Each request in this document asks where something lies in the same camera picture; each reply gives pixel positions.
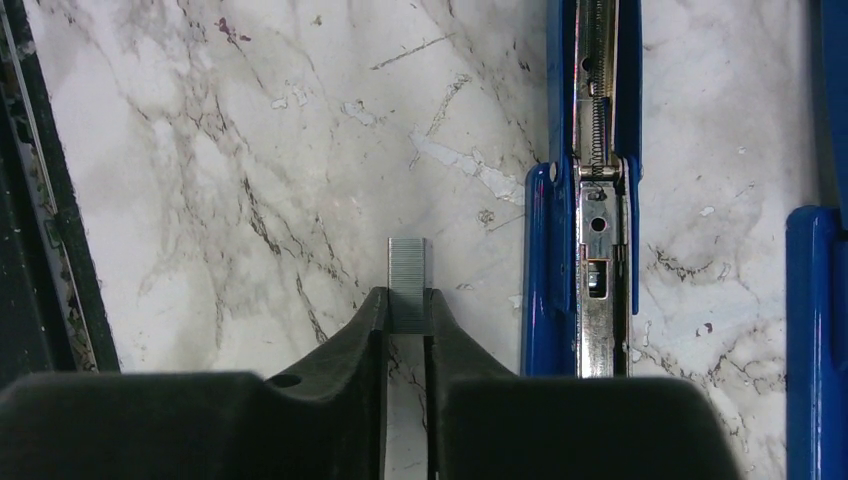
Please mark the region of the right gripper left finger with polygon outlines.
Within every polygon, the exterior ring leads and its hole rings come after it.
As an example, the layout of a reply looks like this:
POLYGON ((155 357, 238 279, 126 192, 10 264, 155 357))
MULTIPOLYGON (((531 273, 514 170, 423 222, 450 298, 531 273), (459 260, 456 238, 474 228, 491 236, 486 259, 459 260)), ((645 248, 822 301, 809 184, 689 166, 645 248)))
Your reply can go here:
POLYGON ((284 371, 38 374, 1 394, 5 479, 380 479, 389 295, 284 371))

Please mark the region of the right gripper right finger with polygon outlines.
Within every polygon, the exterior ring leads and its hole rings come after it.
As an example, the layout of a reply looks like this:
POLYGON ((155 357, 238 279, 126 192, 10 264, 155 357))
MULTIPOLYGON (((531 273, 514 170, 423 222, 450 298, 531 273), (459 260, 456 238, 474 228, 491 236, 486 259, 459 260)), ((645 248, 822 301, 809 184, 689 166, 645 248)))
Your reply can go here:
POLYGON ((718 416, 673 377, 524 377, 427 294, 432 479, 738 479, 718 416))

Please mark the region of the blue stapler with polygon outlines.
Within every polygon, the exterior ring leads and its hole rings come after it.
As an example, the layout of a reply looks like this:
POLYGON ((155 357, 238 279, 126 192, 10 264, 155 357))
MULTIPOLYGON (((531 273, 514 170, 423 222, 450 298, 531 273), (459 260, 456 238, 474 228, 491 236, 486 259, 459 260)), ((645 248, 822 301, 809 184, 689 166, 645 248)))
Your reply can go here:
MULTIPOLYGON (((641 5, 547 8, 548 162, 527 175, 521 371, 626 373, 638 309, 641 5)), ((840 204, 787 219, 788 468, 847 475, 847 5, 824 1, 820 46, 840 204)))

